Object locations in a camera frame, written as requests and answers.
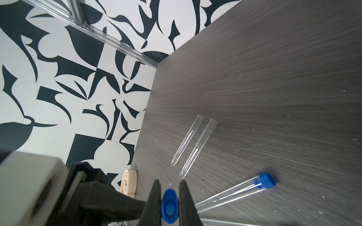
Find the test tube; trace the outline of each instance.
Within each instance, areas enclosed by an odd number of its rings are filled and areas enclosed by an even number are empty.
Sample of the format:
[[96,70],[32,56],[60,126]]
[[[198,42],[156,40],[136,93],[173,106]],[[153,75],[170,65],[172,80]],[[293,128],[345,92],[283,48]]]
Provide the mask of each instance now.
[[187,132],[184,140],[182,141],[182,143],[181,143],[180,147],[178,148],[175,156],[173,157],[173,159],[171,161],[171,165],[173,165],[173,166],[176,165],[177,161],[180,159],[182,153],[186,149],[187,145],[189,144],[191,138],[194,136],[196,130],[199,128],[202,121],[203,121],[202,115],[197,115],[194,123],[192,124],[191,128]]
[[196,160],[197,156],[199,155],[202,147],[205,145],[206,141],[210,137],[212,131],[215,129],[215,126],[217,125],[218,121],[214,119],[210,119],[208,122],[204,132],[202,132],[200,139],[197,141],[194,150],[191,152],[189,158],[187,159],[184,167],[181,170],[180,177],[185,178],[186,174],[189,172],[192,164],[194,164],[194,161]]
[[200,218],[200,220],[203,226],[258,226],[258,225],[248,225],[244,223],[234,223],[227,221],[215,221],[203,218]]
[[200,213],[274,186],[275,181],[273,177],[269,173],[264,173],[205,199],[204,201],[196,203],[195,207],[197,212]]

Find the clear plastic test tube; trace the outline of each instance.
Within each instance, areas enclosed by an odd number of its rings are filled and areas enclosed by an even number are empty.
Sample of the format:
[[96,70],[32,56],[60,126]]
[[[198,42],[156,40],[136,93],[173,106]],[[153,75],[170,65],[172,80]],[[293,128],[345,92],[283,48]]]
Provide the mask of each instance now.
[[205,199],[204,201],[196,203],[195,207],[197,212],[200,213],[274,186],[275,181],[273,177],[269,173],[264,173]]
[[200,139],[197,141],[194,150],[191,152],[189,158],[187,159],[184,167],[181,170],[180,177],[185,178],[186,174],[189,172],[192,164],[194,164],[194,161],[196,160],[197,156],[199,155],[201,149],[205,145],[206,141],[210,137],[212,131],[215,129],[215,126],[217,125],[218,121],[214,119],[210,119],[208,122],[205,130],[202,132]]
[[173,165],[173,166],[176,165],[177,161],[181,157],[182,153],[186,149],[187,145],[189,144],[191,138],[194,136],[196,130],[199,128],[202,121],[203,121],[202,115],[197,115],[194,123],[192,124],[191,128],[187,132],[184,140],[182,141],[182,143],[181,143],[180,147],[178,148],[175,156],[173,157],[173,159],[171,161],[171,165]]
[[203,218],[200,218],[200,220],[203,226],[258,226],[258,225],[248,225],[244,223],[234,223],[227,221],[215,221]]

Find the blue screw cap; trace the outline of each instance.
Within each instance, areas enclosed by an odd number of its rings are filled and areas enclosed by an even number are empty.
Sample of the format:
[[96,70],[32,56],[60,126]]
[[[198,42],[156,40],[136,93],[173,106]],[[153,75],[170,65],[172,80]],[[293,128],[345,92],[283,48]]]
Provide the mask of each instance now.
[[168,224],[173,224],[178,219],[178,199],[172,188],[163,193],[161,213],[163,220]]
[[272,188],[275,187],[275,181],[274,178],[270,175],[270,173],[266,172],[259,176],[261,184],[265,188]]

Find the abstract patterned wallpaper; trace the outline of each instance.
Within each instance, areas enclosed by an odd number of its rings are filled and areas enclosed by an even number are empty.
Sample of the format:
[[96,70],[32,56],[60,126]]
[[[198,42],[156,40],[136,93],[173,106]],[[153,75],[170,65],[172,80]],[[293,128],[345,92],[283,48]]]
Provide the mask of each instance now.
[[[53,0],[70,11],[67,0]],[[239,0],[80,0],[93,27],[163,60]]]
[[0,3],[0,148],[88,161],[119,189],[155,70],[14,0]]

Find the capped test tube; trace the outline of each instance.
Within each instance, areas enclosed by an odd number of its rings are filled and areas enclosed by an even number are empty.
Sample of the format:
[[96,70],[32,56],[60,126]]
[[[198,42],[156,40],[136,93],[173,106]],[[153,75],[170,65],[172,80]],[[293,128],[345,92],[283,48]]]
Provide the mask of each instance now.
[[210,119],[208,122],[205,130],[202,132],[200,139],[197,141],[194,150],[191,152],[189,158],[187,159],[184,167],[181,170],[180,177],[185,178],[186,174],[191,169],[192,164],[194,164],[194,161],[196,160],[197,156],[199,155],[201,149],[205,145],[206,141],[210,137],[212,131],[215,129],[215,126],[217,125],[218,121],[214,119]]
[[176,165],[177,161],[180,159],[182,153],[186,149],[187,145],[189,144],[191,138],[194,136],[196,130],[199,128],[202,121],[203,121],[202,115],[197,115],[194,123],[192,124],[191,128],[187,132],[184,140],[182,141],[182,143],[181,143],[180,147],[178,148],[175,156],[173,157],[173,159],[171,161],[171,165],[173,165],[173,166]]
[[241,199],[243,197],[261,192],[275,186],[275,181],[269,173],[256,176],[240,183],[232,188],[216,194],[204,201],[195,204],[198,213],[212,209],[217,206]]

